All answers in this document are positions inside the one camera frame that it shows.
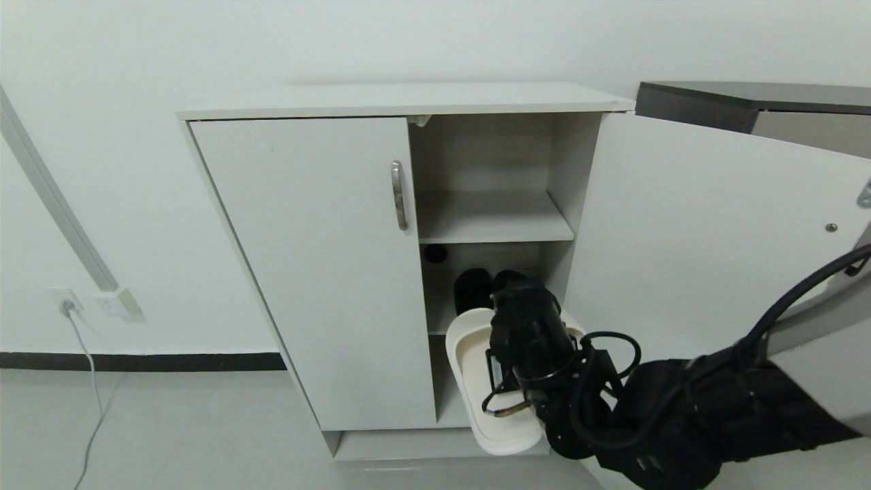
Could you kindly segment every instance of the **cabinet door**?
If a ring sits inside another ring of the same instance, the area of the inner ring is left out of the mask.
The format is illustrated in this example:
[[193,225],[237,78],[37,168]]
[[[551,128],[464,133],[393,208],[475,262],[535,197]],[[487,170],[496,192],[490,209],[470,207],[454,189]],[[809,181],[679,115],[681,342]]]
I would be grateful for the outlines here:
[[[725,348],[855,245],[869,177],[851,155],[605,115],[564,306],[587,330],[634,336],[645,361]],[[607,342],[623,369],[629,348]]]
[[191,126],[321,429],[432,426],[405,119]]

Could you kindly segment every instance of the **wall outlet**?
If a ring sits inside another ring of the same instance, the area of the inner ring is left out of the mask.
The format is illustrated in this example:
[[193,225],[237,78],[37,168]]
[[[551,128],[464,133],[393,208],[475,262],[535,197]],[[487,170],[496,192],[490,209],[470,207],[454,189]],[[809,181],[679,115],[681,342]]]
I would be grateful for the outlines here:
[[142,313],[128,288],[118,288],[109,293],[94,295],[100,309],[108,316],[128,317]]
[[82,311],[82,303],[78,301],[75,293],[72,292],[72,289],[67,288],[65,286],[57,286],[54,288],[45,288],[45,291],[51,297],[51,300],[55,303],[55,306],[60,308],[61,303],[64,300],[70,300],[73,304],[76,305],[75,311]]

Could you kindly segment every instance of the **cabinet top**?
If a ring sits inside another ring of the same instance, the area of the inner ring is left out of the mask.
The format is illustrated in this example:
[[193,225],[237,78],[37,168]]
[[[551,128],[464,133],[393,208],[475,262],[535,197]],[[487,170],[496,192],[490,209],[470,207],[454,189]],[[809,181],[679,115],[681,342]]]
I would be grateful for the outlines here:
[[635,101],[568,82],[288,85],[176,112],[181,120],[620,112]]

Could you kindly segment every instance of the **gray floor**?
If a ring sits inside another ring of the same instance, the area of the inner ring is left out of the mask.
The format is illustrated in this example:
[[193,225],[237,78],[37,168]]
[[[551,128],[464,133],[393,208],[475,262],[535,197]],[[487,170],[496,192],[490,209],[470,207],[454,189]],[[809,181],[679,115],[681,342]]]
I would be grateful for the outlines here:
[[[1,488],[72,488],[97,419],[89,376],[0,371]],[[558,457],[334,463],[285,372],[101,372],[98,386],[111,403],[81,490],[600,488]]]

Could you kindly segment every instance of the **white tray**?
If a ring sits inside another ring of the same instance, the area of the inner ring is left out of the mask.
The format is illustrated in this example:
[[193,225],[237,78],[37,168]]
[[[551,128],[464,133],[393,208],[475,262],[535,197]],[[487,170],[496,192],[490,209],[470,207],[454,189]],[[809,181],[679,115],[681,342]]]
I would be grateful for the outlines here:
[[[494,315],[493,310],[478,308],[458,316],[448,327],[445,348],[475,440],[487,453],[506,456],[533,447],[544,436],[544,428],[531,408],[500,419],[481,410],[481,403],[490,394],[485,352],[490,347],[490,320]],[[563,312],[562,318],[573,334],[584,334],[568,314]],[[522,401],[520,392],[503,393],[493,397],[490,408],[495,410]]]

